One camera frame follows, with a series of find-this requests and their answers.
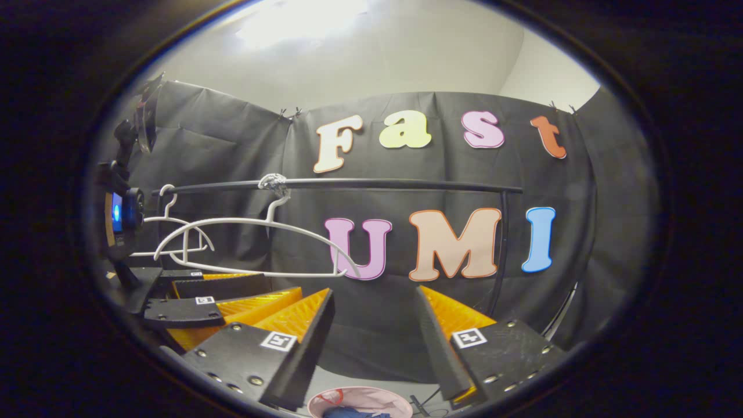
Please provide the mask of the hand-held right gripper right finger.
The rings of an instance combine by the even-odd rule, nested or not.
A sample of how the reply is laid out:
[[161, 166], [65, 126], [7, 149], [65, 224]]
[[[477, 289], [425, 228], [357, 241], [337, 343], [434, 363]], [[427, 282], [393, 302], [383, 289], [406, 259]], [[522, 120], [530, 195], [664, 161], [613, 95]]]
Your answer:
[[565, 359], [523, 321], [495, 321], [428, 287], [416, 289], [414, 306], [441, 394], [454, 407], [499, 403]]

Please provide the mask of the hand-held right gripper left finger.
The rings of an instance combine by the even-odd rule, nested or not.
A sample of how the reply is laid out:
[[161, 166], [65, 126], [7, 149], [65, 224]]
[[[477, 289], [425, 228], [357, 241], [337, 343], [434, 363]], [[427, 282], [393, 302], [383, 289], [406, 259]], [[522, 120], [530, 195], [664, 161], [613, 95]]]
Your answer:
[[334, 294], [323, 289], [254, 325], [228, 323], [184, 354], [183, 365], [208, 392], [244, 409], [297, 410], [334, 313]]

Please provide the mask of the black clothes rack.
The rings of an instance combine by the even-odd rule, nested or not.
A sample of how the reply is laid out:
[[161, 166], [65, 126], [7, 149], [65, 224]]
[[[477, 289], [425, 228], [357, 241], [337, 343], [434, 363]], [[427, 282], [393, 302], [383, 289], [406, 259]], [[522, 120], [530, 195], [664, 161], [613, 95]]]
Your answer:
[[[466, 183], [466, 182], [430, 182], [419, 179], [406, 178], [287, 178], [286, 182], [289, 190], [291, 189], [395, 189], [395, 190], [449, 190], [459, 192], [488, 192], [498, 193], [500, 204], [505, 214], [509, 212], [509, 203], [507, 195], [523, 194], [523, 188], [520, 187], [502, 187], [496, 185], [486, 185], [485, 183]], [[217, 191], [235, 191], [239, 189], [258, 189], [258, 181], [246, 182], [220, 182], [220, 183], [200, 183], [199, 185], [190, 185], [186, 187], [174, 187], [165, 185], [159, 192], [152, 192], [152, 195], [165, 196], [191, 193], [207, 193]], [[486, 308], [486, 315], [491, 316], [495, 312], [496, 304], [502, 289], [504, 273], [497, 272], [494, 278], [493, 290]]]

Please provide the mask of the pink laundry hamper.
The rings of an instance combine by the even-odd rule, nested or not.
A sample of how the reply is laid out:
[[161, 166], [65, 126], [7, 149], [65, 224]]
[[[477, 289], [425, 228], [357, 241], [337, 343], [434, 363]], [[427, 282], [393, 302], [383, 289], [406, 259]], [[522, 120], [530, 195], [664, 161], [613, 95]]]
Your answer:
[[359, 413], [373, 416], [388, 415], [388, 418], [412, 418], [409, 401], [401, 395], [378, 387], [346, 386], [319, 392], [306, 403], [313, 418], [323, 418], [332, 408], [348, 407]]

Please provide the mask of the blue corduroy shirt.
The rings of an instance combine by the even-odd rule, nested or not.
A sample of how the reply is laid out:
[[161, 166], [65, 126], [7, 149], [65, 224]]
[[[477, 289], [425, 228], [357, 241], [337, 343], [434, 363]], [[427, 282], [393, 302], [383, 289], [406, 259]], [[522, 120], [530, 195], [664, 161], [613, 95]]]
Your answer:
[[392, 418], [390, 413], [375, 409], [356, 409], [350, 406], [336, 406], [323, 412], [323, 418]]

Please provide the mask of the white clothes hanger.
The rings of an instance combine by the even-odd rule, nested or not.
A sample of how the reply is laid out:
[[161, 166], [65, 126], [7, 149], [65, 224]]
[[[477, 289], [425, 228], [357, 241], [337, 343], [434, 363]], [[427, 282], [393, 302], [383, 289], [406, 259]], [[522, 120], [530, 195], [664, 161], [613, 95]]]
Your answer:
[[170, 235], [160, 241], [156, 248], [156, 251], [152, 254], [154, 260], [159, 260], [160, 255], [164, 252], [165, 246], [170, 243], [176, 236], [183, 236], [183, 243], [187, 243], [187, 236], [193, 229], [200, 229], [202, 226], [210, 226], [217, 224], [239, 224], [239, 225], [257, 225], [265, 226], [267, 228], [276, 228], [286, 231], [292, 231], [299, 233], [300, 235], [309, 236], [314, 240], [321, 243], [327, 244], [336, 251], [336, 260], [333, 262], [333, 270], [329, 273], [291, 273], [291, 272], [263, 272], [263, 271], [252, 271], [240, 268], [225, 268], [217, 265], [208, 264], [197, 264], [196, 262], [189, 261], [188, 249], [182, 249], [182, 257], [177, 257], [175, 254], [171, 256], [172, 260], [178, 264], [188, 268], [197, 268], [207, 272], [217, 273], [238, 273], [238, 275], [264, 275], [265, 277], [286, 277], [286, 278], [339, 278], [343, 277], [348, 271], [353, 272], [355, 275], [360, 275], [360, 270], [356, 266], [350, 254], [347, 251], [340, 248], [339, 244], [332, 242], [331, 240], [324, 238], [324, 236], [313, 233], [310, 230], [298, 228], [289, 224], [276, 222], [274, 220], [274, 214], [277, 207], [289, 201], [288, 196], [281, 197], [279, 200], [272, 202], [269, 205], [267, 217], [265, 219], [257, 218], [245, 218], [245, 217], [221, 217], [221, 218], [208, 218], [194, 222], [187, 222], [180, 228], [176, 229]]
[[[175, 194], [174, 197], [171, 199], [171, 201], [165, 205], [163, 216], [146, 217], [143, 219], [143, 221], [145, 223], [166, 222], [170, 224], [188, 225], [189, 223], [186, 222], [185, 220], [170, 216], [170, 208], [175, 205], [177, 198], [178, 198], [178, 195]], [[207, 251], [207, 250], [210, 250], [212, 252], [215, 251], [215, 246], [211, 238], [201, 228], [196, 227], [195, 230], [197, 232], [197, 238], [199, 239], [197, 241], [196, 247], [191, 248], [189, 246], [189, 238], [186, 238], [185, 233], [183, 233], [183, 243], [186, 244], [186, 248], [180, 249], [180, 250], [163, 251], [161, 255], [162, 254], [169, 255], [173, 260], [176, 260], [178, 255], [183, 256], [183, 255], [188, 255], [191, 253], [199, 253], [199, 252]]]

